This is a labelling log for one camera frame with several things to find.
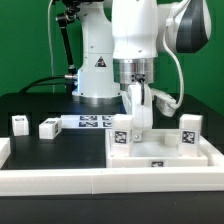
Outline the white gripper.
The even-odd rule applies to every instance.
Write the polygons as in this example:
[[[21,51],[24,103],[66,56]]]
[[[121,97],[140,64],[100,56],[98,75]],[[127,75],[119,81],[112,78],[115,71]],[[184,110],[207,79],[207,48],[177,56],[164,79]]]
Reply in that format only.
[[[133,141],[142,141],[142,131],[153,126],[152,93],[147,85],[129,85],[123,92],[123,105],[128,115],[133,116]]]

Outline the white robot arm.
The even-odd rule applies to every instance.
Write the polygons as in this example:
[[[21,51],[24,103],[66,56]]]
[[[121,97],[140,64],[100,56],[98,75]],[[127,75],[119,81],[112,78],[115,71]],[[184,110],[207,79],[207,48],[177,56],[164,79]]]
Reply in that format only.
[[[182,104],[149,87],[158,54],[195,53],[211,34],[206,0],[87,0],[77,13],[83,34],[83,64],[75,100],[92,104],[121,100],[133,117],[132,139],[153,126],[153,103],[171,117]]]

